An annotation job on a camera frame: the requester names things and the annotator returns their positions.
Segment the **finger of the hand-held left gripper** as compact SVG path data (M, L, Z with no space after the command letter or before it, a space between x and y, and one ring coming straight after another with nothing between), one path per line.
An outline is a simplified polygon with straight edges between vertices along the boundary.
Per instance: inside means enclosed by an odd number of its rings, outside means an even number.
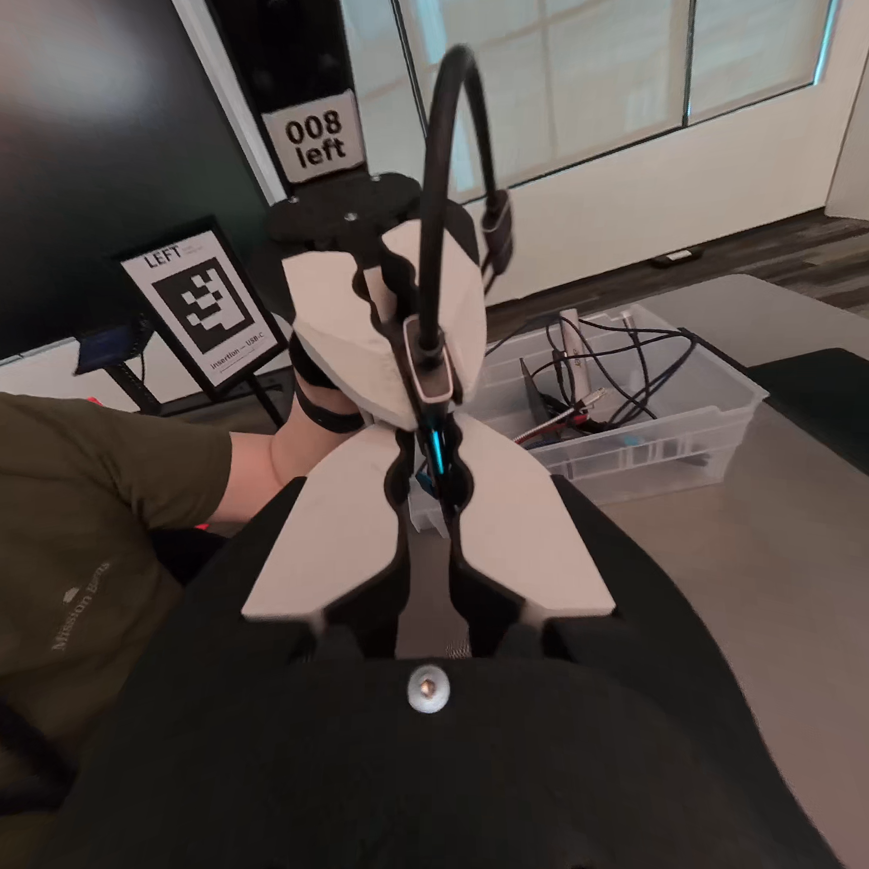
M421 223L407 221L388 230L380 241L380 331L389 342L381 363L381 407L412 407L415 386L399 353L407 353L404 321L416 314L420 274ZM443 236L438 319L452 366L452 402L462 406L475 397L487 343L482 273L449 229Z
M375 328L372 302L354 283L353 255L308 251L282 261L295 310L293 330L320 370L361 410L413 433L417 418L387 338Z

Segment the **person's left forearm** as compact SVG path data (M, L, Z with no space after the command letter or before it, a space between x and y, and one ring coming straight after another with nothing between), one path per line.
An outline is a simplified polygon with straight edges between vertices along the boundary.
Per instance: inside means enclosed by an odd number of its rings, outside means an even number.
M294 398L287 422L271 436L233 432L228 483L208 523L251 520L290 482L307 476L352 433L316 424Z

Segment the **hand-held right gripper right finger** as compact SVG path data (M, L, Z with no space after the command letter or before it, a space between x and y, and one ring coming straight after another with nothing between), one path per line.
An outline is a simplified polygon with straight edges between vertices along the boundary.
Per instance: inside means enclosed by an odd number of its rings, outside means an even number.
M522 620L602 617L615 603L551 474L522 446L456 415L472 492L458 515L465 563L520 598Z

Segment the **dark bin divider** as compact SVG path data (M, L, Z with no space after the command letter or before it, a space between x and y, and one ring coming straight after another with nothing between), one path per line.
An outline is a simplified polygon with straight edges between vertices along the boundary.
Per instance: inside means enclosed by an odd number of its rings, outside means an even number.
M533 420L531 428L538 429L539 427L548 424L552 415L550 414L549 406L544 401L543 395L535 385L535 380L523 357L520 357L519 363L527 397L528 410Z

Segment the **framed marker sign on stand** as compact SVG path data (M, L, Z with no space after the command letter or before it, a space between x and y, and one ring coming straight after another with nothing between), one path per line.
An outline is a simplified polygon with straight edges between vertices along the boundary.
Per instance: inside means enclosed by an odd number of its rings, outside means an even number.
M283 425L257 374L288 339L214 217L108 260L132 282L148 321L206 397L220 401L245 385L276 428Z

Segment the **large grid window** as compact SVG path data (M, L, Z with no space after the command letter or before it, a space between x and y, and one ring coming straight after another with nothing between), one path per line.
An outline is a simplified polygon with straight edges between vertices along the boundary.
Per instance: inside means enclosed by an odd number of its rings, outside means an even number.
M372 176L423 181L444 53L481 72L520 220L578 204L711 218L822 208L867 57L867 2L340 2Z

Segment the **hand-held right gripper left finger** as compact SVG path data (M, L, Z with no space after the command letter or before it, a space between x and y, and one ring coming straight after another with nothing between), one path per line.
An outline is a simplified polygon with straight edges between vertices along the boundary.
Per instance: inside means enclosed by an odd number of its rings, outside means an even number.
M407 461L375 424L323 459L299 494L243 605L247 621L390 621L410 588Z

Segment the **large black screen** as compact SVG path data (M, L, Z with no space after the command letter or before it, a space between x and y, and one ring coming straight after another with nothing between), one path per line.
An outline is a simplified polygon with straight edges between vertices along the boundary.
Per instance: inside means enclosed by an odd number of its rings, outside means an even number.
M129 320L114 256L266 201L172 2L1 3L2 358Z

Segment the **clear plastic bin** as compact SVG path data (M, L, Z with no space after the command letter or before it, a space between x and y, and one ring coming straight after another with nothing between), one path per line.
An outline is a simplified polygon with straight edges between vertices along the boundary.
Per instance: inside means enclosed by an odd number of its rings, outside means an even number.
M515 438L533 428L523 375L542 396L563 401L553 364L561 330L516 334L487 358L468 412ZM592 392L605 393L592 418L615 429L554 434L529 449L550 473L564 476L598 505L668 494L721 482L754 413L768 393L688 334L635 303L587 315L581 331L593 354L585 369ZM636 347L643 345L648 375Z

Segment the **small blue screen device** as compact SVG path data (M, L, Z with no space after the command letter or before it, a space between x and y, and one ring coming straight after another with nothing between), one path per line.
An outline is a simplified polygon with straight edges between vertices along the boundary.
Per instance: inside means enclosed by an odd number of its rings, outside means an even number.
M90 374L143 359L155 333L153 324L143 317L111 328L98 329L76 337L78 346L74 376Z

